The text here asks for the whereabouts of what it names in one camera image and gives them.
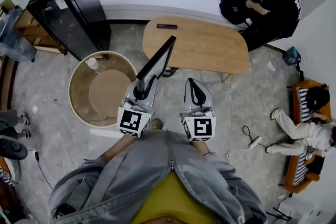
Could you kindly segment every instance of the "cable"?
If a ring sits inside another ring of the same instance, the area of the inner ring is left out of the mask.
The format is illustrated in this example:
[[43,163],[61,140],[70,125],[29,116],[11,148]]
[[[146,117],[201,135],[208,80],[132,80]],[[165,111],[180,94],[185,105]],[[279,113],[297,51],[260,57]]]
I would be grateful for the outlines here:
[[[247,128],[248,134],[245,133],[245,131],[244,131],[244,128],[245,128],[245,127]],[[246,126],[246,125],[244,125],[243,128],[242,128],[242,131],[243,131],[243,133],[244,133],[245,135],[247,135],[248,137],[250,137],[250,139],[251,139],[251,143],[253,143],[254,140],[253,140],[253,138],[252,138],[252,136],[251,136],[251,132],[250,132],[249,127]],[[264,148],[267,148],[267,146],[264,146],[264,145],[262,145],[262,144],[260,144],[260,143],[258,143],[258,145],[263,146]]]
[[52,189],[51,185],[49,184],[48,180],[46,179],[46,176],[45,176],[44,173],[42,172],[42,169],[41,169],[41,167],[40,167],[40,163],[37,162],[37,165],[38,165],[38,168],[40,168],[40,171],[41,171],[41,173],[42,173],[42,175],[43,175],[45,181],[47,182],[47,184],[49,185],[49,187]]
[[34,152],[35,152],[35,160],[37,161],[38,168],[40,169],[40,171],[41,171],[41,173],[42,173],[42,175],[43,175],[45,181],[47,182],[47,184],[49,185],[49,187],[52,189],[53,187],[49,184],[49,182],[48,182],[46,176],[44,175],[44,173],[43,173],[43,171],[42,171],[42,169],[41,169],[40,162],[39,162],[39,161],[40,161],[40,157],[39,157],[39,155],[38,155],[38,152],[37,152],[36,150],[28,150],[28,151],[34,151]]

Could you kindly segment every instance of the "black monitor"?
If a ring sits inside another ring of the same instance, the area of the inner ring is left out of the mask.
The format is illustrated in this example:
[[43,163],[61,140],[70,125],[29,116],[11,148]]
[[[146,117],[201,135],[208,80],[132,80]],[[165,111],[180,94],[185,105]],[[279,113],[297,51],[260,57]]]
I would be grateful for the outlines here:
[[135,77],[137,85],[134,95],[137,99],[146,98],[146,94],[148,94],[154,78],[159,79],[166,70],[175,41],[176,37],[171,36]]

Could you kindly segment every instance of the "black pants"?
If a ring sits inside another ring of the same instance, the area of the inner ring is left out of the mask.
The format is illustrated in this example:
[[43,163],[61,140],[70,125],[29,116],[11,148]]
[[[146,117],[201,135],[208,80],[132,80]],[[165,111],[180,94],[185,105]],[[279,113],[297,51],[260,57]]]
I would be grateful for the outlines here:
[[248,51],[255,50],[271,41],[280,39],[279,31],[265,24],[252,23],[241,33],[247,44]]

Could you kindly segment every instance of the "human hand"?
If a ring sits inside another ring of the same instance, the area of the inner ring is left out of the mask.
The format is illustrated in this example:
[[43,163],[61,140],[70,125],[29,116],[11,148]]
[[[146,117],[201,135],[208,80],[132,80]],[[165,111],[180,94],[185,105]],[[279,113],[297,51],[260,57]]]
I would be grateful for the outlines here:
[[252,3],[253,3],[252,0],[247,0],[247,1],[245,2],[245,5],[246,5],[246,7],[248,7],[248,8],[252,8]]
[[319,118],[320,114],[317,112],[313,112],[310,114],[312,118]]

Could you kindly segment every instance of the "yellow shirt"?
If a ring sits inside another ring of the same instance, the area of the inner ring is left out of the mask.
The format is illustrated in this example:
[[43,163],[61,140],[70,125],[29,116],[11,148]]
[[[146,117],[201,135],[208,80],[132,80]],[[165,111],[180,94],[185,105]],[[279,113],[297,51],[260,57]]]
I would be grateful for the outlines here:
[[212,212],[186,191],[173,171],[154,188],[131,224],[140,224],[167,216],[190,224],[216,223]]

